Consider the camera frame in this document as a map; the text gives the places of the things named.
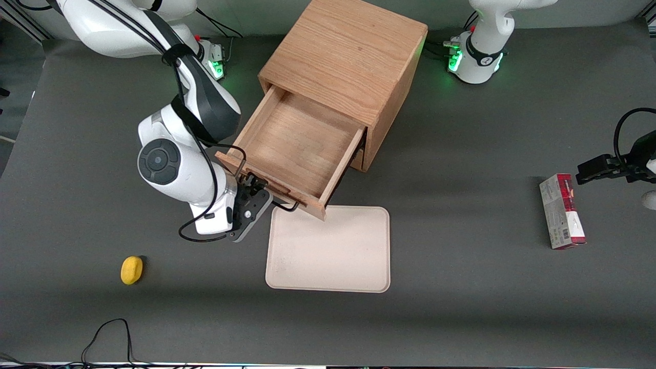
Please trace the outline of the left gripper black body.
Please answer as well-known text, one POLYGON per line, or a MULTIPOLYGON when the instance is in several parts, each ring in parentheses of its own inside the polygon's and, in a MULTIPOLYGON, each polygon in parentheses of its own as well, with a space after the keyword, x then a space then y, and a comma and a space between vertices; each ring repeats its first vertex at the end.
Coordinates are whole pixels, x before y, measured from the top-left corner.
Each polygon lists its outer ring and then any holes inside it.
POLYGON ((628 154, 623 155, 629 175, 626 182, 644 181, 655 183, 655 131, 647 133, 633 143, 628 154))

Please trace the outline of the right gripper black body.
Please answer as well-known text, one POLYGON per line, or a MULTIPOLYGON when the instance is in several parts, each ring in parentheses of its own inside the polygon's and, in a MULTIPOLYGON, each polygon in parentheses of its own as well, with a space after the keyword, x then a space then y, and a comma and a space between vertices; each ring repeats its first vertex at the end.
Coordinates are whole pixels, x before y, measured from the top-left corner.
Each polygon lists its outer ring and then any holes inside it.
POLYGON ((233 227, 227 232, 227 239, 242 241, 272 201, 272 194, 263 187, 239 186, 233 208, 233 227))

